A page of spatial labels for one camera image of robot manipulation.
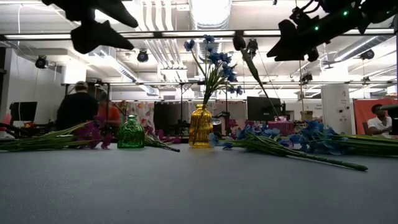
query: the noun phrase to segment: security camera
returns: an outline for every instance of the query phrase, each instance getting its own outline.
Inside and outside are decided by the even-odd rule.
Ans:
[[[148,54],[146,49],[140,49],[137,60],[141,63],[147,62],[148,61]]]
[[[49,61],[47,60],[47,56],[39,56],[35,63],[36,68],[46,69],[49,67]]]

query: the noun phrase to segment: table surface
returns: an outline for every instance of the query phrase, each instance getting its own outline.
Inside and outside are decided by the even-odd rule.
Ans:
[[[241,150],[0,152],[0,223],[398,222],[398,160]]]

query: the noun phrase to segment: man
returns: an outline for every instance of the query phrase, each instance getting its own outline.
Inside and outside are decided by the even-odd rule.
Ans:
[[[98,112],[98,102],[90,96],[86,82],[79,81],[75,85],[76,93],[66,95],[57,114],[57,130],[73,127],[86,121],[94,120]]]
[[[117,107],[113,106],[112,102],[108,101],[107,94],[101,95],[98,116],[106,118],[106,102],[108,102],[108,124],[114,128],[118,128],[120,126],[120,112]]]
[[[392,128],[392,119],[386,116],[386,112],[380,110],[381,104],[372,106],[372,113],[376,115],[375,118],[368,120],[368,128],[370,133],[376,137],[391,138],[389,134]]]

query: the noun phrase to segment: chair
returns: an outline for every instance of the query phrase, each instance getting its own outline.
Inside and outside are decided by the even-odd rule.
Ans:
[[[370,130],[368,128],[368,122],[362,122],[362,127],[363,127],[363,130],[365,131],[365,135],[372,136],[372,133],[370,132]]]
[[[6,114],[6,117],[1,121],[3,124],[10,125],[12,116],[11,114]],[[0,127],[0,131],[7,131],[6,127]]]
[[[0,122],[0,131],[5,131],[11,136],[14,136],[15,138],[20,138],[22,134],[27,137],[32,136],[27,131],[14,127],[13,125],[10,125],[11,120],[12,116],[10,114],[6,114],[6,117],[2,120],[2,122]]]

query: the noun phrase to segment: spotlight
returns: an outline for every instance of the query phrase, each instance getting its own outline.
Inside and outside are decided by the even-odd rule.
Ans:
[[[302,82],[310,82],[310,81],[312,81],[313,79],[312,79],[312,73],[311,72],[307,72],[307,73],[305,73],[305,74],[303,74],[303,77],[301,78],[301,81]]]
[[[35,63],[36,68],[45,69],[49,67],[49,61],[47,60],[47,56],[39,56]]]
[[[248,46],[248,54],[251,55],[251,58],[253,59],[254,56],[256,56],[256,51],[259,49],[259,45],[257,44],[257,40],[256,39],[250,39]]]
[[[359,58],[362,60],[365,60],[365,59],[371,60],[372,58],[374,58],[374,51],[372,49],[367,50],[367,51],[363,52],[362,54],[360,54]]]
[[[148,61],[148,54],[146,49],[140,49],[137,60],[141,63],[147,62]]]

